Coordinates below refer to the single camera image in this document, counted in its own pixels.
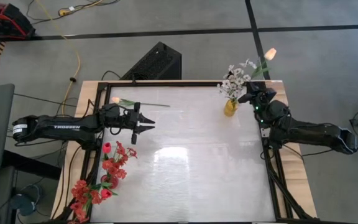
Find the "small vase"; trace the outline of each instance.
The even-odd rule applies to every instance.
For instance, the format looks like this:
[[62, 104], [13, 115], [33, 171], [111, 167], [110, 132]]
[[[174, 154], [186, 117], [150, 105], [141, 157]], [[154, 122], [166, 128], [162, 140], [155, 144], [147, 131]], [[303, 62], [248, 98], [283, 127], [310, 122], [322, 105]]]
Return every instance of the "small vase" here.
[[224, 105], [223, 113], [226, 116], [233, 116], [238, 107], [239, 102], [237, 100], [228, 100]]
[[112, 177], [108, 177], [107, 175], [103, 175], [102, 178], [100, 178], [100, 182], [109, 182], [111, 183], [110, 189], [115, 189], [118, 186], [118, 178], [114, 175]]

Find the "yellow cable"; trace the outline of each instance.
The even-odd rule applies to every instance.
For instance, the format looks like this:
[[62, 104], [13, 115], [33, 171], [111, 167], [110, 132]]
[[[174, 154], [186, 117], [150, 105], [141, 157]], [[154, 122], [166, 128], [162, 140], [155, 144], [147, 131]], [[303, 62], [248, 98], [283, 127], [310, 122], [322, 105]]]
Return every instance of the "yellow cable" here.
[[[41, 4], [41, 2], [39, 0], [35, 0], [37, 2], [37, 4], [42, 8], [42, 10], [44, 11], [45, 15], [47, 15], [47, 17], [52, 21], [52, 24], [55, 26], [56, 30], [59, 32], [60, 36], [63, 37], [65, 40], [68, 41], [68, 43], [70, 44], [70, 47], [74, 50], [74, 52], [76, 53], [77, 56], [77, 61], [78, 61], [78, 67], [77, 70], [74, 73], [73, 78], [75, 78], [78, 75], [78, 72], [80, 71], [81, 68], [81, 59], [80, 59], [80, 54], [78, 53], [77, 49], [74, 47], [74, 45], [71, 43], [71, 41], [69, 39], [67, 39], [64, 35], [62, 30], [59, 28], [59, 26], [57, 25], [57, 23], [53, 20], [53, 17], [49, 14], [49, 12], [47, 11], [47, 9], [45, 8], [45, 6], [43, 4]], [[68, 94], [70, 92], [71, 86], [73, 85], [73, 81], [70, 81], [70, 84], [67, 88], [66, 91], [66, 95], [65, 95], [65, 99], [63, 102], [66, 102]], [[62, 114], [65, 114], [65, 103], [62, 106]]]
[[61, 9], [61, 10], [59, 10], [59, 16], [64, 16], [64, 15], [66, 15], [66, 14], [69, 14], [69, 13], [72, 13], [72, 12], [75, 12], [75, 11], [78, 11], [78, 10], [80, 10], [80, 9], [86, 9], [86, 8], [95, 6], [95, 5], [97, 5], [97, 4], [99, 4], [99, 3], [103, 2], [103, 1], [104, 1], [104, 0], [99, 0], [99, 1], [97, 1], [97, 2], [95, 2], [95, 3], [93, 3], [93, 4], [90, 4], [89, 6], [85, 6], [85, 7], [81, 7], [81, 6], [80, 6], [78, 9], [75, 9], [75, 10], [73, 10], [73, 11], [71, 11], [71, 10], [69, 10], [69, 9]]

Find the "wooden table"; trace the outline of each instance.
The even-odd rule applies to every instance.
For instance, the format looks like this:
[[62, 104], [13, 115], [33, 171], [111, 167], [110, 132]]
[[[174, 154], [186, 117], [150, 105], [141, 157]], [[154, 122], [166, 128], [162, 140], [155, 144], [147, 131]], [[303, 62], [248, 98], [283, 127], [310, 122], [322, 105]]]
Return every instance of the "wooden table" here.
[[[211, 82], [217, 80], [186, 80], [186, 82]], [[86, 111], [86, 106], [88, 104], [88, 99], [94, 100], [96, 98], [96, 92], [98, 83], [100, 81], [85, 81], [82, 84], [75, 116], [81, 117], [84, 115]], [[130, 83], [131, 81], [103, 81], [103, 82], [109, 82], [109, 83]], [[138, 81], [140, 82], [183, 82], [183, 80], [174, 80], [174, 81], [166, 81], [166, 80], [158, 80], [158, 81]], [[282, 81], [265, 81], [266, 86], [268, 88], [273, 88], [277, 94], [274, 98], [274, 100], [280, 100], [284, 102], [285, 104], [288, 104], [287, 96], [285, 94], [285, 88]], [[291, 148], [293, 148], [295, 151], [300, 153], [300, 147], [298, 144], [287, 144]], [[64, 204], [66, 203], [66, 191], [67, 187], [69, 189], [68, 193], [68, 202], [72, 199], [72, 194], [70, 193], [70, 189], [74, 186], [75, 182], [80, 179], [81, 170], [83, 166], [83, 160], [85, 156], [85, 151], [80, 150], [76, 153], [75, 157], [73, 158], [73, 163], [71, 167], [71, 174], [70, 174], [70, 185], [67, 186], [68, 182], [68, 170], [69, 170], [69, 163], [71, 161], [71, 158], [74, 155], [74, 152], [78, 148], [79, 144], [76, 142], [69, 142], [67, 146], [67, 152], [65, 156], [65, 168], [62, 170], [64, 172], [64, 185], [62, 186], [62, 175], [60, 176], [60, 181], [55, 197], [55, 203], [53, 205], [53, 212], [57, 209], [56, 216], [61, 214]], [[283, 164], [283, 170], [285, 173], [285, 179], [287, 182], [287, 188], [295, 198], [295, 200], [302, 206], [302, 208], [305, 210], [306, 213], [311, 215], [312, 217], [316, 217], [316, 210], [314, 208], [313, 198], [311, 196], [310, 187], [308, 183], [308, 178], [306, 175], [304, 164], [299, 157], [299, 155], [295, 154], [294, 152], [286, 149], [283, 147], [283, 149], [280, 150], [280, 155], [282, 159]], [[88, 171], [90, 171], [93, 159], [94, 158], [94, 152], [91, 154], [91, 159], [89, 160], [89, 166]], [[57, 208], [58, 202], [60, 200], [61, 192], [63, 188], [63, 197], [62, 201], [60, 202], [60, 206]], [[285, 206], [284, 206], [284, 200], [283, 196], [279, 189], [277, 189], [277, 197], [278, 197], [278, 203], [280, 207], [280, 213], [281, 217], [286, 217], [285, 213]]]

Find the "black box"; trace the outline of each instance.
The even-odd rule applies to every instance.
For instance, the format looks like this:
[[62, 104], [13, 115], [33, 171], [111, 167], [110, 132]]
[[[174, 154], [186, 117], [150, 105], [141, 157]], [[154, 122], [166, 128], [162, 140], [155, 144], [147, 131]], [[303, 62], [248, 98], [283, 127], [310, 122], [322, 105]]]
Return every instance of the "black box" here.
[[159, 42], [121, 80], [181, 80], [181, 53]]

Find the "red rose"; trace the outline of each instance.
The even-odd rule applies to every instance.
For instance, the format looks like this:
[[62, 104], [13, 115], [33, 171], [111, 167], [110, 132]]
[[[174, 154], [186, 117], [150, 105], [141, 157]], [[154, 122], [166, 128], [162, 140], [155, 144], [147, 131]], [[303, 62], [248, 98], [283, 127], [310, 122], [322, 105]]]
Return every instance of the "red rose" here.
[[104, 146], [103, 146], [103, 152], [106, 153], [106, 154], [111, 152], [110, 142], [107, 142], [106, 144], [104, 144]]
[[101, 195], [102, 195], [102, 200], [106, 200], [107, 198], [112, 196], [112, 192], [109, 191], [108, 189], [103, 189], [101, 191]]
[[112, 164], [111, 161], [103, 161], [103, 163], [102, 163], [102, 168], [103, 168], [104, 170], [108, 170], [108, 169], [110, 169], [110, 168], [112, 168], [112, 167], [113, 167], [113, 164]]

